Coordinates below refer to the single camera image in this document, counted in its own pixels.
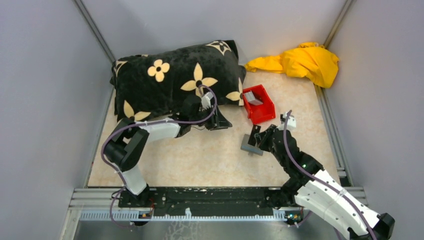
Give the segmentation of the black credit card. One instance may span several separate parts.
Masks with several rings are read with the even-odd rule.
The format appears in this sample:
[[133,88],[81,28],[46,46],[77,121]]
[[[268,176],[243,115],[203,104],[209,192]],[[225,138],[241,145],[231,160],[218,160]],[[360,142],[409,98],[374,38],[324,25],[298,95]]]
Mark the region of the black credit card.
[[261,126],[260,125],[254,124],[252,126],[250,135],[248,137],[248,142],[247,142],[249,145],[251,145],[253,147],[255,147],[257,145],[257,140],[256,140],[255,135],[258,134],[260,132],[260,130],[261,130]]

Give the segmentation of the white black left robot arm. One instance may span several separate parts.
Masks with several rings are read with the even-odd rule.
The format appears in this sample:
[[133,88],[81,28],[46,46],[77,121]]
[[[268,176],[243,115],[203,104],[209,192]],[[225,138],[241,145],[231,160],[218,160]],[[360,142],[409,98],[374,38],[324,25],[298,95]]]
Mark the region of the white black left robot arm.
[[124,190],[136,206],[144,207],[150,200],[149,185],[138,169],[146,144],[182,137],[193,125],[209,131],[232,127],[219,110],[215,96],[208,92],[202,97],[188,96],[179,111],[161,120],[124,118],[106,139],[101,147],[101,158],[117,171]]

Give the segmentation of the grey leather card holder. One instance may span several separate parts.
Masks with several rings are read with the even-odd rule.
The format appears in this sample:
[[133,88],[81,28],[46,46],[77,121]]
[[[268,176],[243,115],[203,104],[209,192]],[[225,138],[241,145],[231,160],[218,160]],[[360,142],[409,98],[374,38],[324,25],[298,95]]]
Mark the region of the grey leather card holder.
[[255,145],[249,144],[249,139],[250,139],[250,135],[244,134],[244,136],[242,138],[240,149],[245,151],[245,152],[248,152],[248,154],[250,156],[253,156],[253,155],[263,156],[263,154],[264,154],[263,150],[259,149]]

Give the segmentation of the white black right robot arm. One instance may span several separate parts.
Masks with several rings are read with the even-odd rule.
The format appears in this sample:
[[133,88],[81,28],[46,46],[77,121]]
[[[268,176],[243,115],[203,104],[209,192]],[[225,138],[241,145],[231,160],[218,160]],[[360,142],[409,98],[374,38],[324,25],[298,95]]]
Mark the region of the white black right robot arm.
[[254,138],[258,147],[271,153],[289,175],[280,191],[269,197],[273,207],[286,204],[307,208],[347,240],[392,237],[395,219],[370,209],[339,185],[320,162],[300,150],[289,130],[272,124]]

